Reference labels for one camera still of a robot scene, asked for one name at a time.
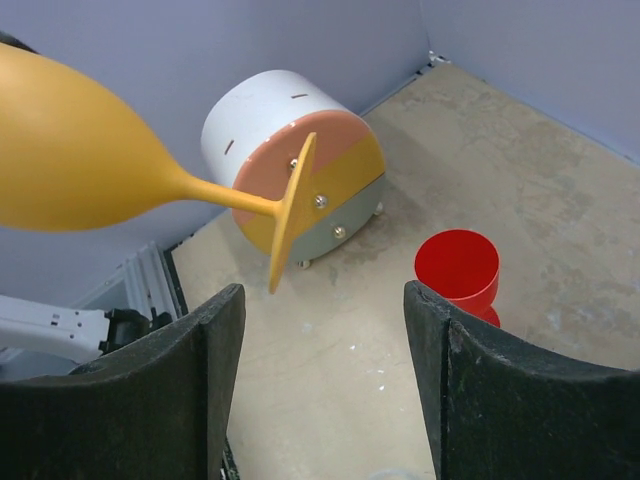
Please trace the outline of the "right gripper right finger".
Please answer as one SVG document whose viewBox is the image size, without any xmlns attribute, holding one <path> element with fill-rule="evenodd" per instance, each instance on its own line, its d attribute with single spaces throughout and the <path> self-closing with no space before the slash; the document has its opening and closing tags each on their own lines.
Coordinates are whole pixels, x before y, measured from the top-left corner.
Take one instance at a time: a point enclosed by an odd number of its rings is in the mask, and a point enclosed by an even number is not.
<svg viewBox="0 0 640 480">
<path fill-rule="evenodd" d="M 403 309 L 438 478 L 638 477 L 637 371 L 530 344 L 417 281 Z"/>
</svg>

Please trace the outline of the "orange plastic goblet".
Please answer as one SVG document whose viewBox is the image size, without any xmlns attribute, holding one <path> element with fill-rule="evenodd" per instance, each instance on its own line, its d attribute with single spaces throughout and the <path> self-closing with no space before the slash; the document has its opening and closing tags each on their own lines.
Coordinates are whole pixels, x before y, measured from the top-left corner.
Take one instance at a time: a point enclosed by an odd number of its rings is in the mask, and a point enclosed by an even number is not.
<svg viewBox="0 0 640 480">
<path fill-rule="evenodd" d="M 197 200 L 275 220 L 269 290 L 312 211 L 317 137 L 309 134 L 285 195 L 265 199 L 182 168 L 124 101 L 88 76 L 1 47 L 1 223 L 47 232 L 97 229 Z"/>
</svg>

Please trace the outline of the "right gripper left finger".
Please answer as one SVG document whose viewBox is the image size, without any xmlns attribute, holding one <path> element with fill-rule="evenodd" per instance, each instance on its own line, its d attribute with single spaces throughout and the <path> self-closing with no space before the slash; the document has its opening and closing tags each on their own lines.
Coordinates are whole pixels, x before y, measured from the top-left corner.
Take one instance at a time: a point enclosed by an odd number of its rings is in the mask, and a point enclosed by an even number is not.
<svg viewBox="0 0 640 480">
<path fill-rule="evenodd" d="M 1 386 L 5 479 L 216 479 L 245 331 L 231 284 L 65 376 Z"/>
</svg>

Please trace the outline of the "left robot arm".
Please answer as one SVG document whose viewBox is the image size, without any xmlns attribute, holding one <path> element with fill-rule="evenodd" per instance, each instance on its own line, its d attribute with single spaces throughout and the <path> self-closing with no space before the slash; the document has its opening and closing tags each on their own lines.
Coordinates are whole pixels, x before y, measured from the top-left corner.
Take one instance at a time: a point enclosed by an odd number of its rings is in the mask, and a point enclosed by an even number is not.
<svg viewBox="0 0 640 480">
<path fill-rule="evenodd" d="M 82 310 L 1 297 L 1 361 L 22 351 L 83 364 L 170 324 L 169 313 L 134 309 Z"/>
</svg>

